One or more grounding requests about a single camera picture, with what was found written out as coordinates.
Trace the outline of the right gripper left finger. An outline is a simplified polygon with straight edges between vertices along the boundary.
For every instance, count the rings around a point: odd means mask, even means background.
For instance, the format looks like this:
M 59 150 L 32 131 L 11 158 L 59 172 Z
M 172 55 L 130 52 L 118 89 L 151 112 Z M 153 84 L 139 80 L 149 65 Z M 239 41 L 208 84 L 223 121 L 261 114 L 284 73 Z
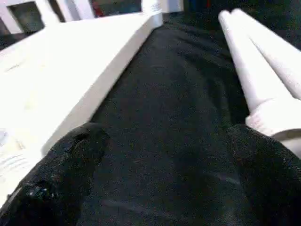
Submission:
M 110 137 L 98 123 L 64 135 L 22 178 L 0 209 L 2 226 L 74 226 Z

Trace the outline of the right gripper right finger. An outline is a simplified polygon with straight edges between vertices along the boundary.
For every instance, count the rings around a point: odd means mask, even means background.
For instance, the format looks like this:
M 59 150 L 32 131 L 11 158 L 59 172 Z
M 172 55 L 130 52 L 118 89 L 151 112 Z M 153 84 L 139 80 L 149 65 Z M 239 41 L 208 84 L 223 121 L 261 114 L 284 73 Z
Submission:
M 244 124 L 227 130 L 230 155 L 263 226 L 301 224 L 301 161 L 279 141 Z

